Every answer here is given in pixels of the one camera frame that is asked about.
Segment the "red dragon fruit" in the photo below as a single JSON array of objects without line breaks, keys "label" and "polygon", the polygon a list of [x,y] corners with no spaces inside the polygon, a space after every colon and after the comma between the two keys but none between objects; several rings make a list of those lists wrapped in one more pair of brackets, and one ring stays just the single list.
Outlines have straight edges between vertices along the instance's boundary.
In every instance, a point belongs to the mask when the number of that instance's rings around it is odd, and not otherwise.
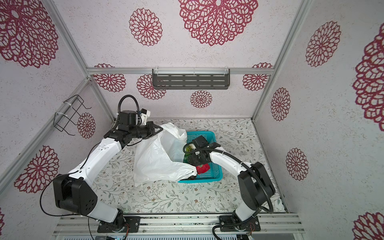
[{"label": "red dragon fruit", "polygon": [[209,164],[196,166],[198,175],[204,174],[211,169]]}]

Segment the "green bumpy custard apple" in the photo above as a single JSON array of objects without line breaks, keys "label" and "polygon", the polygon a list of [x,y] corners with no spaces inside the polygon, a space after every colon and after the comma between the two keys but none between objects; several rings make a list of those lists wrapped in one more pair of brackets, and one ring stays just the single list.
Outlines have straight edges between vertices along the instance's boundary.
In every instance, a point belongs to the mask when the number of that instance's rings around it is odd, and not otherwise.
[{"label": "green bumpy custard apple", "polygon": [[184,148],[183,148],[183,152],[185,153],[185,155],[190,155],[191,152],[195,149],[195,146],[192,144],[192,143],[187,143]]}]

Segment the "white plastic bag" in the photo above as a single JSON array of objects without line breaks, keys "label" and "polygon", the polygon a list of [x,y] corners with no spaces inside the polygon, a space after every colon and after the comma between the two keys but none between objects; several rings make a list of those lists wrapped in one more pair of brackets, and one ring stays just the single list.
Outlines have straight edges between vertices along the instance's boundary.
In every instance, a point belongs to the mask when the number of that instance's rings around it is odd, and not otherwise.
[{"label": "white plastic bag", "polygon": [[184,163],[187,131],[173,123],[161,127],[160,133],[137,146],[133,168],[136,187],[156,181],[178,182],[197,176],[197,168]]}]

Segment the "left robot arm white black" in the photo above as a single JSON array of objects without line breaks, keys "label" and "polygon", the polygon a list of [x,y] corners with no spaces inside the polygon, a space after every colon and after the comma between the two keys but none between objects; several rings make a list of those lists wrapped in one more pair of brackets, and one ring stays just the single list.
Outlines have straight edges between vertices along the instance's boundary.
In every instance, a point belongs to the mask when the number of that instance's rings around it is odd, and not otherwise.
[{"label": "left robot arm white black", "polygon": [[116,125],[109,130],[87,158],[66,175],[53,180],[55,204],[58,208],[100,221],[110,232],[127,227],[123,211],[98,199],[91,186],[105,165],[131,141],[146,140],[163,128],[148,121],[150,111],[119,112]]}]

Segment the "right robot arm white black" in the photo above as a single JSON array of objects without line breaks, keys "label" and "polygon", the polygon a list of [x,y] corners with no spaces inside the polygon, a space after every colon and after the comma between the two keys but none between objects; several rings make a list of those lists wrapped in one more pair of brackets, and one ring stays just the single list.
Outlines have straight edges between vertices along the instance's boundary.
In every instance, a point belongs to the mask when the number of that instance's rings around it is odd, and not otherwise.
[{"label": "right robot arm white black", "polygon": [[234,218],[244,222],[260,212],[274,213],[271,197],[276,189],[263,164],[242,161],[216,142],[209,143],[199,136],[183,147],[193,166],[214,163],[238,179],[242,202],[234,211]]}]

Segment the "grey wall shelf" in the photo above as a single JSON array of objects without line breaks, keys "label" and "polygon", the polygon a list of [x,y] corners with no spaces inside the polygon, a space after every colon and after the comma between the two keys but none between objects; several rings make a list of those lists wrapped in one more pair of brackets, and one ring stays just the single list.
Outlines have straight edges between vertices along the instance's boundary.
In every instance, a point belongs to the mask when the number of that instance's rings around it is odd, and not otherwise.
[{"label": "grey wall shelf", "polygon": [[152,69],[152,84],[156,90],[227,90],[230,80],[229,69]]}]

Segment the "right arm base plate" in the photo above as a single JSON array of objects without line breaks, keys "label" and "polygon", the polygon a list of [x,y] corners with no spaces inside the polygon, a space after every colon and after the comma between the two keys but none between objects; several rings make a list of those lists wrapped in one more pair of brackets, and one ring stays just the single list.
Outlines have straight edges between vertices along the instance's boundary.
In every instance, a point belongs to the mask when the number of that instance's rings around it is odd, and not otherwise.
[{"label": "right arm base plate", "polygon": [[241,221],[234,216],[219,216],[221,232],[258,232],[261,225],[257,216]]}]

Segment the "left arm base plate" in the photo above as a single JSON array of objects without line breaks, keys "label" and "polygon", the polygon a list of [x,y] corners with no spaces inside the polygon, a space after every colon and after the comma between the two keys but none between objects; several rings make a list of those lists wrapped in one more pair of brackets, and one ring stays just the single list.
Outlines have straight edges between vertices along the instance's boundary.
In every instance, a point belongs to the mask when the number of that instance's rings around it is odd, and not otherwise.
[{"label": "left arm base plate", "polygon": [[140,221],[139,216],[118,216],[112,223],[100,221],[97,233],[137,233]]}]

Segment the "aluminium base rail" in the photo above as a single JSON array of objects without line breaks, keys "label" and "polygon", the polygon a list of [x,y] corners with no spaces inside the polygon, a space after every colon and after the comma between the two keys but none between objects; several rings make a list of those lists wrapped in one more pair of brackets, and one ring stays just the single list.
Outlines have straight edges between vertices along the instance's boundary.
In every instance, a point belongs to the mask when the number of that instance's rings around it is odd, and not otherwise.
[{"label": "aluminium base rail", "polygon": [[[131,235],[192,234],[210,235],[216,225],[224,225],[220,218],[232,214],[126,214]],[[101,223],[86,217],[61,217],[52,236],[98,235]],[[245,227],[228,234],[304,234],[305,230],[297,214],[258,214],[257,219]]]}]

